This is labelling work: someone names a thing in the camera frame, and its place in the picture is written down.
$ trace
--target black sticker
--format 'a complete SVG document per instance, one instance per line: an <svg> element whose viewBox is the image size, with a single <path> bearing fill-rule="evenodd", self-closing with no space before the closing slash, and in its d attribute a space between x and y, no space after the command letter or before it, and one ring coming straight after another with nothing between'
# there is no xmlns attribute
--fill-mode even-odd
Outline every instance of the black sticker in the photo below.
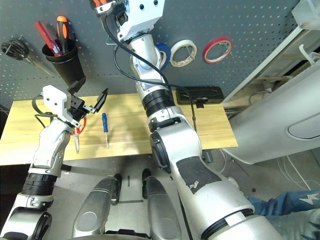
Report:
<svg viewBox="0 0 320 240"><path fill-rule="evenodd" d="M199 156L182 159L176 166L193 194L207 184L222 181L218 175L204 166Z"/></svg>

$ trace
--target wooden tabletop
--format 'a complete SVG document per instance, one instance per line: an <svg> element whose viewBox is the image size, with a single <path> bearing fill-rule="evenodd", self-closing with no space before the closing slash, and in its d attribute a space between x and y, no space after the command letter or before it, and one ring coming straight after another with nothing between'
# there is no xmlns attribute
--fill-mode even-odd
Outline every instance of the wooden tabletop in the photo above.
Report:
<svg viewBox="0 0 320 240"><path fill-rule="evenodd" d="M96 96L81 97L87 105L94 105ZM39 108L48 111L43 100ZM180 106L192 123L189 105ZM108 116L108 143L102 126L102 113ZM39 144L43 127L35 119L31 100L14 101L0 139L0 166L29 164ZM208 104L195 109L196 126L203 149L237 147L237 141L221 104ZM79 153L74 138L65 149L64 160L91 159L151 153L147 115L137 94L109 95L96 114L88 114L84 131L79 135ZM46 126L49 119L42 117Z"/></svg>

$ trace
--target red tape roll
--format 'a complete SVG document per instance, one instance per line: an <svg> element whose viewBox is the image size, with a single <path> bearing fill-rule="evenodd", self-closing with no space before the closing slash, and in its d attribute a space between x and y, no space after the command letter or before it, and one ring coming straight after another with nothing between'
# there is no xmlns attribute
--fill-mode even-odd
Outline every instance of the red tape roll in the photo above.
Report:
<svg viewBox="0 0 320 240"><path fill-rule="evenodd" d="M211 48L213 48L215 45L217 44L227 44L227 49L224 52L224 54L222 54L221 56L215 58L215 59L208 59L207 58L207 54L210 51ZM217 64L219 62L221 62L223 59L225 59L231 52L232 49L232 42L229 38L227 37L219 37L215 40L213 40L212 42L210 42L204 49L203 51L203 60L207 63L207 64Z"/></svg>

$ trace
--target pegboard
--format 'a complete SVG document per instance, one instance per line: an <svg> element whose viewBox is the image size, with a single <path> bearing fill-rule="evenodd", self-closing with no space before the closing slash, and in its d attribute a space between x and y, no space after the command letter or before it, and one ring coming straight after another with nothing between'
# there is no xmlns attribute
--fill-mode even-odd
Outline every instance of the pegboard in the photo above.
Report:
<svg viewBox="0 0 320 240"><path fill-rule="evenodd" d="M164 74L172 84L219 86L225 96L234 90L297 26L291 11L299 0L166 0L163 17L151 31L154 43L172 47L184 39L197 46L195 60L185 67L172 67ZM0 102L10 107L13 100L29 100L45 85L67 86L41 53L44 42L33 23L43 20L56 28L56 18L66 16L76 34L79 58L87 77L78 96L98 95L109 87L111 94L134 93L134 82L114 67L113 45L88 0L0 0L0 40L23 36L32 57L51 69L51 77L24 61L0 56ZM232 40L231 55L217 64L202 58L206 45L221 36ZM188 56L183 49L177 58ZM131 73L130 57L119 51L119 62Z"/></svg>

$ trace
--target blue tape roll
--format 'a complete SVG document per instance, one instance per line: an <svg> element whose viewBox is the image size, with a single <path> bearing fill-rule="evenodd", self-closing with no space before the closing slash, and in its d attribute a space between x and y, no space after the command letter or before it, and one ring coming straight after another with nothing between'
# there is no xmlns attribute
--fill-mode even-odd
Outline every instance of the blue tape roll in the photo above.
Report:
<svg viewBox="0 0 320 240"><path fill-rule="evenodd" d="M158 43L155 45L160 52L163 52L163 55L165 55L165 62L163 64L163 66L160 68L161 71L165 70L165 68L167 67L169 61L170 61L170 57L171 57L171 49L168 47L168 45L164 44L164 43Z"/></svg>

